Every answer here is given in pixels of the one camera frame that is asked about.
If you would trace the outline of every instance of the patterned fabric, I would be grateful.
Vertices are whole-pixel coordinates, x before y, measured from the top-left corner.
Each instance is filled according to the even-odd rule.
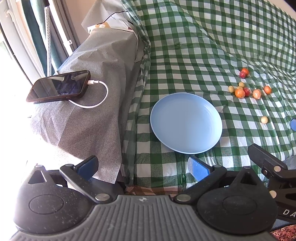
[[[296,154],[289,125],[296,116],[294,19],[264,0],[122,1],[146,45],[123,147],[126,183],[138,186],[131,192],[176,193],[195,183],[189,156],[160,143],[149,123],[155,103],[176,92],[201,96],[220,113],[220,141],[196,155],[207,164],[251,165],[261,173],[247,154],[252,143],[282,161]],[[260,100],[230,94],[243,67],[251,91],[269,85],[272,94],[262,91]]]
[[[271,234],[279,241],[294,241],[296,239],[296,225],[278,229]]]

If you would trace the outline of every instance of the curtain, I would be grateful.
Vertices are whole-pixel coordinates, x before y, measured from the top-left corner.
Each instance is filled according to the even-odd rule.
[[[46,36],[44,3],[40,0],[21,0],[26,21],[31,32],[37,55],[40,59],[45,76],[47,75],[46,65]],[[51,18],[51,51],[52,51],[52,73],[54,73],[67,59],[68,54],[56,30]]]

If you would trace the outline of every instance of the yellow fruit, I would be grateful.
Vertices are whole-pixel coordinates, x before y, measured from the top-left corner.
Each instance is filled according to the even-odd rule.
[[[234,92],[234,87],[233,86],[229,86],[228,87],[228,91],[229,91],[229,93],[233,93]]]
[[[268,122],[268,118],[266,116],[261,117],[261,123],[266,124]]]
[[[239,82],[239,86],[244,88],[244,82]]]

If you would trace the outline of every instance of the gray rubber base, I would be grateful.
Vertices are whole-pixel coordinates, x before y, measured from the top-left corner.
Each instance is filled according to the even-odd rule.
[[[172,202],[169,196],[119,195],[110,204],[96,205],[77,227],[55,235],[31,235],[18,231],[13,241],[265,241],[275,240],[264,232],[231,236],[206,226],[193,208]]]

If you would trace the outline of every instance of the charging cable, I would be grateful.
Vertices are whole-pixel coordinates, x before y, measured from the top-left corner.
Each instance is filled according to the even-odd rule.
[[[78,106],[78,107],[84,108],[84,109],[92,109],[92,108],[95,108],[95,107],[99,106],[100,104],[102,104],[102,103],[105,101],[105,99],[106,99],[107,96],[108,96],[108,92],[109,92],[108,86],[107,86],[103,81],[99,81],[99,80],[89,80],[89,81],[87,82],[88,85],[93,85],[93,84],[98,84],[98,83],[100,83],[100,84],[102,84],[103,86],[105,86],[105,88],[106,88],[106,90],[107,90],[107,93],[106,93],[105,98],[104,98],[100,103],[98,103],[98,104],[96,104],[96,105],[92,105],[92,106],[85,106],[85,105],[77,104],[77,103],[75,103],[75,102],[72,101],[72,100],[68,100],[68,101],[70,101],[72,104],[74,104],[74,105],[76,105],[76,106]]]

